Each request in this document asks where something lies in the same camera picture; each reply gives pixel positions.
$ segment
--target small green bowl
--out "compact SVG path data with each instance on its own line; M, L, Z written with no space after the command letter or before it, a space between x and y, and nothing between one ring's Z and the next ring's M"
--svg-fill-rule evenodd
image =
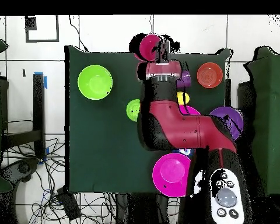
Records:
M138 113L140 110L140 100L131 100L127 105L127 116L130 120L137 122Z

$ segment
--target white control panel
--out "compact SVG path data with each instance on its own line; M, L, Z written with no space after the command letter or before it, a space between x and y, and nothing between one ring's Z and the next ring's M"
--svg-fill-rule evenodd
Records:
M221 178L212 183L214 173L219 170L223 171ZM243 224L244 211L237 177L228 169L217 169L214 173L210 180L212 218L217 224ZM215 197L212 196L212 190L218 192Z

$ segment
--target pink bowl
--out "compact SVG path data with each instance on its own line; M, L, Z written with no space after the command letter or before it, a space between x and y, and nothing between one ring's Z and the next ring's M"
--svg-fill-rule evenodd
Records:
M143 38L140 42L139 51L144 59L148 61L156 60L156 51L152 52L152 48L157 45L158 41L161 41L161 39L155 34L149 34Z
M189 106L186 106L187 107L187 110L189 112L190 115L200 115L200 112L197 111L196 109L192 108L192 107L189 107ZM189 115L187 113L187 110L186 108L183 106L183 105L179 105L179 108L180 108L180 112L183 114L183 115Z
M185 197L190 163L191 160L180 153L162 156L152 171L157 190L167 197Z

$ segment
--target green backdrop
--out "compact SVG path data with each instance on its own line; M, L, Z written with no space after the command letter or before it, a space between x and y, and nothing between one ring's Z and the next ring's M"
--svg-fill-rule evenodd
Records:
M228 49L218 54L171 54L187 62L192 86L188 105L209 114L224 105L225 81L214 89L197 82L198 68L217 63L225 74ZM72 192L156 193L152 169L166 152L149 152L140 144L137 123L125 112L127 104L140 99L138 60L131 53L82 52L69 46L69 190ZM102 100L89 100L78 89L78 76L89 65L105 67L113 77L113 88Z

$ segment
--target yellow bowl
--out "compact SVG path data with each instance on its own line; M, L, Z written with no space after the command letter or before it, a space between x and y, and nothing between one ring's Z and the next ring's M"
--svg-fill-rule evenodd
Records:
M183 105L184 104L184 98L183 98L183 94L185 94L185 104L188 104L190 101L190 97L187 93L184 92L177 92L177 101L179 105Z

